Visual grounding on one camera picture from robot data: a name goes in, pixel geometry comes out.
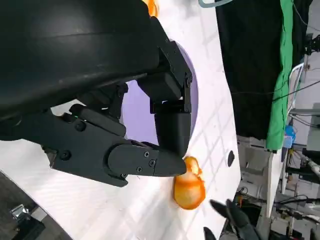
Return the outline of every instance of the purple circle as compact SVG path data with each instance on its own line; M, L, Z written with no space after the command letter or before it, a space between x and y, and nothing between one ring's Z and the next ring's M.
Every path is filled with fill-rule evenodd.
M198 84L195 68L186 51L177 43L182 56L192 72L191 84L191 131L192 135L198 114ZM126 137L139 142L158 144L154 115L150 113L150 98L140 89L137 81L127 82L128 92L123 97L122 119Z

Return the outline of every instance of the white table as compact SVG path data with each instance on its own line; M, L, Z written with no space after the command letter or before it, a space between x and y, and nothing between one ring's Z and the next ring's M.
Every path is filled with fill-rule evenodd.
M268 163L268 189L266 199L266 216L271 216L272 208L276 198L278 189L279 179L282 173L284 163L281 162L282 149L278 150L277 153L271 153Z
M188 52L196 71L198 116L187 154L203 169L207 197L197 209L183 210L172 198L173 178L130 175L129 184L117 188L50 169L39 145L0 142L0 170L75 240L201 240L204 226L219 236L225 219L209 199L232 199L240 182L215 9L201 9L197 1L159 0L159 12L167 35ZM235 160L228 167L230 150Z

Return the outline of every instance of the black curtain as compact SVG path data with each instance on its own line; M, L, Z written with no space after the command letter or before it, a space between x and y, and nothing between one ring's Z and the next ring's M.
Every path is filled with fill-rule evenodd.
M311 1L295 0L304 17L308 16ZM216 16L236 132L244 137L266 139L273 98L271 92L282 70L283 12L280 0L234 0L217 7ZM297 14L293 16L293 61L296 65L303 56L306 28L298 21Z

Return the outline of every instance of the green cloth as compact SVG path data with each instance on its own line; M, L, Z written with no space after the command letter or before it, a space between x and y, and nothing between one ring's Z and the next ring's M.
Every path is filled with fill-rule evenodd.
M280 72L274 87L273 99L285 96L289 93L289 76L292 70L293 45L293 4L292 0L280 0L283 12L282 34L280 40ZM287 121L288 97L285 96L272 103L269 129L266 138L266 148L279 150L282 148L285 137Z

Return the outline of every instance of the orange toy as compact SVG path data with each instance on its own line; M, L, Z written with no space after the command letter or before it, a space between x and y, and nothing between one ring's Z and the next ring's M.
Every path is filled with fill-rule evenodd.
M206 198L202 170L196 158L185 159L186 173L174 178L173 198L183 209L196 209Z
M154 17L158 17L158 4L157 4L157 0L143 0L145 4L147 4L148 9L149 9L149 15L150 16L154 16Z

